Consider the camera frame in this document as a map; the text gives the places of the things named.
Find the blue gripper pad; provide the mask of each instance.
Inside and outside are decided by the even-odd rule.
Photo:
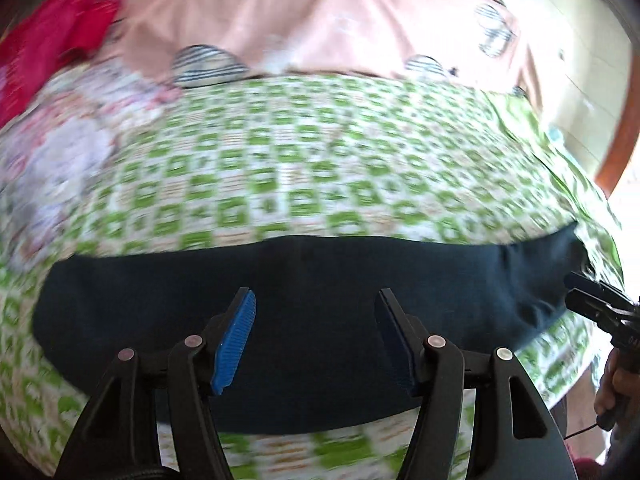
[[[250,290],[242,298],[236,316],[216,350],[216,367],[211,378],[211,389],[216,395],[222,395],[222,391],[234,380],[254,319],[255,294]]]
[[[396,383],[409,395],[414,396],[420,387],[414,373],[412,351],[394,315],[381,298],[376,299],[374,315],[386,355],[391,363]]]

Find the mattress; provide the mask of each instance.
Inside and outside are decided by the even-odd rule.
[[[104,171],[47,261],[23,273],[0,267],[0,426],[53,473],[86,398],[42,357],[30,319],[49,267],[72,253],[189,250],[286,234],[507,243],[574,219],[595,274],[622,286],[615,218],[524,97],[344,75],[185,90]],[[567,313],[518,352],[549,406],[592,360],[593,331]],[[468,392],[452,478],[464,476],[473,409]],[[238,479],[392,478],[415,417],[221,439]],[[161,450],[175,465],[165,427]]]

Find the cable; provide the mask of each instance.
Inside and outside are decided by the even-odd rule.
[[[564,437],[563,440],[567,440],[567,439],[571,438],[572,436],[580,435],[581,433],[586,433],[587,431],[592,430],[593,428],[597,428],[597,427],[598,427],[598,423],[596,422],[595,424],[589,426],[588,428],[584,428],[583,430],[576,431],[575,433],[572,433],[571,435],[567,435],[566,437]]]

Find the metal screw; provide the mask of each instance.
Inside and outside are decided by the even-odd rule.
[[[434,348],[442,348],[447,344],[447,340],[444,339],[441,335],[430,335],[427,339],[427,343],[429,343]]]
[[[184,344],[189,348],[197,348],[202,344],[202,338],[197,334],[190,335],[187,339],[184,340]]]
[[[131,348],[123,348],[118,352],[118,359],[121,361],[129,361],[134,355],[135,352]]]
[[[503,361],[511,361],[513,359],[513,352],[508,348],[498,348],[495,354]]]

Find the dark blue cloth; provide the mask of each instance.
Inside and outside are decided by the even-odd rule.
[[[125,347],[169,349],[248,286],[254,328],[233,384],[212,400],[220,431],[304,433],[417,406],[393,380],[374,297],[459,348],[518,349],[564,312],[564,276],[587,263],[575,225],[527,242],[450,245],[285,236],[255,244],[56,263],[33,333],[62,376],[91,394]]]

